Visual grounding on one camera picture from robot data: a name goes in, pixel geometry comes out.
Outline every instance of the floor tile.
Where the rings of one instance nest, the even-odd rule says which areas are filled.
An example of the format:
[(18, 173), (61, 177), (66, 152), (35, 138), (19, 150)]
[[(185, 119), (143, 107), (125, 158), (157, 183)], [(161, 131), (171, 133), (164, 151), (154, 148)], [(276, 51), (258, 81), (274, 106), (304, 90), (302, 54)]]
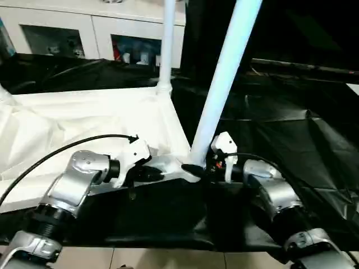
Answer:
[(121, 266), (134, 269), (225, 269), (221, 252), (181, 249), (126, 249), (114, 251), (111, 269)]
[(109, 269), (113, 248), (71, 248), (65, 247), (54, 269)]
[(281, 264), (267, 252), (226, 253), (227, 269), (290, 269), (291, 264)]

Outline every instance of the white pole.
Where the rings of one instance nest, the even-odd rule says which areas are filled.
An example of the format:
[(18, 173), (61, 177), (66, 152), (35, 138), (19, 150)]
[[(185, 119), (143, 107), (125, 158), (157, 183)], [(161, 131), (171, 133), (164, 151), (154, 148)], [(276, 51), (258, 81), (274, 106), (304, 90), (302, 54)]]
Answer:
[(237, 0), (204, 105), (189, 161), (205, 166), (208, 147), (251, 35), (262, 0)]
[(172, 90), (171, 66), (174, 14), (176, 13), (176, 0), (165, 0), (163, 37), (161, 43), (161, 66), (159, 70), (159, 82), (157, 87), (161, 90)]

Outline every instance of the black plastic sheet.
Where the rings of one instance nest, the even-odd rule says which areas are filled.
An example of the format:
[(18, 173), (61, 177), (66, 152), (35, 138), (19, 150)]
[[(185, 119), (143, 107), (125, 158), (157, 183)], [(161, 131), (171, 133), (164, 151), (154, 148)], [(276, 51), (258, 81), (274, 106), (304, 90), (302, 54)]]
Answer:
[[(157, 76), (156, 70), (105, 60), (17, 55), (0, 66), (0, 82), (13, 94), (153, 86)], [(208, 87), (179, 72), (173, 80), (172, 100), (190, 142)], [(345, 84), (242, 75), (217, 128), (229, 132), (239, 151), (289, 170), (307, 208), (339, 247), (351, 251), (359, 251), (358, 102)], [(240, 183), (176, 179), (136, 188), (131, 197), (127, 190), (89, 197), (66, 244), (280, 250), (255, 225)], [(24, 225), (26, 211), (0, 216), (0, 242)]]

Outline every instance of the white cabinet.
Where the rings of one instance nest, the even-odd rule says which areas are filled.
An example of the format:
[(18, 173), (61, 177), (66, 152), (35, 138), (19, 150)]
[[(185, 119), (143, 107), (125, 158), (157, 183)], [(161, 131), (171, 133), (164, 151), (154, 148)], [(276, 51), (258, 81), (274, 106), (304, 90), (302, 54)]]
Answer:
[[(158, 65), (163, 0), (1, 0), (0, 18), (18, 53)], [(179, 68), (185, 2), (176, 3), (172, 67)]]
[(99, 58), (90, 15), (0, 7), (0, 18), (18, 53), (55, 54), (61, 42), (73, 42), (61, 56), (78, 52), (86, 59)]

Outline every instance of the red object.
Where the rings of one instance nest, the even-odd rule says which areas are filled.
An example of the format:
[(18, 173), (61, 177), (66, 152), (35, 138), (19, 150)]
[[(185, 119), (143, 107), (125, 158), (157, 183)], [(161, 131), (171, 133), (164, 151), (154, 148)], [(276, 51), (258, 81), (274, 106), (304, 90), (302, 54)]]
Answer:
[(121, 54), (117, 48), (117, 43), (112, 40), (113, 57), (115, 61), (121, 61)]

